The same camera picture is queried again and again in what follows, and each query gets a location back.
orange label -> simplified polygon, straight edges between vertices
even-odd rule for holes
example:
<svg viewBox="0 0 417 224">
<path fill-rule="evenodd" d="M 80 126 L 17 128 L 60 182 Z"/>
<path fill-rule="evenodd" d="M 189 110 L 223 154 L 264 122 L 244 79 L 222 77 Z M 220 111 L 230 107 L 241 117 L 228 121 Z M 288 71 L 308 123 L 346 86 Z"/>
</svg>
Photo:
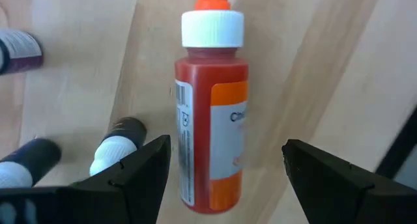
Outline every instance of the orange label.
<svg viewBox="0 0 417 224">
<path fill-rule="evenodd" d="M 216 84 L 210 108 L 210 208 L 227 210 L 240 197 L 243 122 L 248 82 Z"/>
</svg>

wooden table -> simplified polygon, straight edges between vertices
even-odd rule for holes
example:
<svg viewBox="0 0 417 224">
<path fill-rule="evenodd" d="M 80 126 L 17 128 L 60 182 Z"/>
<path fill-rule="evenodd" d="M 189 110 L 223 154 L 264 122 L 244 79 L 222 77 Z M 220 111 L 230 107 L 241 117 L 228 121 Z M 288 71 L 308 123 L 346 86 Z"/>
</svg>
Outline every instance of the wooden table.
<svg viewBox="0 0 417 224">
<path fill-rule="evenodd" d="M 34 137 L 63 148 L 41 182 L 88 175 L 108 126 L 135 116 L 173 136 L 159 223 L 307 223 L 281 146 L 305 140 L 373 170 L 417 104 L 417 0 L 231 0 L 250 62 L 242 198 L 202 216 L 179 199 L 173 63 L 194 0 L 0 0 L 0 26 L 32 32 L 43 69 L 0 77 L 0 153 Z"/>
</svg>

red paint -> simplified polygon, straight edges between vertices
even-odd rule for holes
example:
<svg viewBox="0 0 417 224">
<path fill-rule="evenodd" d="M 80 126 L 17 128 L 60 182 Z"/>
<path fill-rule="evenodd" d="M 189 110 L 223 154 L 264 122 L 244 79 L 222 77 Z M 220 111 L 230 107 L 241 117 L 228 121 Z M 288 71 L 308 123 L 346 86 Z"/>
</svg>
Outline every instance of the red paint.
<svg viewBox="0 0 417 224">
<path fill-rule="evenodd" d="M 175 63 L 175 78 L 189 83 L 194 91 L 195 205 L 189 208 L 196 212 L 213 214 L 219 211 L 209 208 L 211 90 L 217 83 L 247 81 L 248 64 L 245 60 L 235 57 L 237 48 L 187 48 L 187 50 L 188 57 Z"/>
</svg>

red paint bottle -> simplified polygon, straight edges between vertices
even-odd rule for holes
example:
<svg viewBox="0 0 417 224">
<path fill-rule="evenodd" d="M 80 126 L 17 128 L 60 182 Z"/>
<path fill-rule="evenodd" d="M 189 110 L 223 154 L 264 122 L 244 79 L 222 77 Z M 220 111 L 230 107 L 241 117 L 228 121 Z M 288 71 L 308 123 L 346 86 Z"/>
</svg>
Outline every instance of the red paint bottle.
<svg viewBox="0 0 417 224">
<path fill-rule="evenodd" d="M 198 0 L 182 15 L 188 56 L 175 63 L 180 195 L 192 210 L 229 210 L 241 194 L 248 64 L 236 57 L 244 16 L 227 0 Z"/>
</svg>

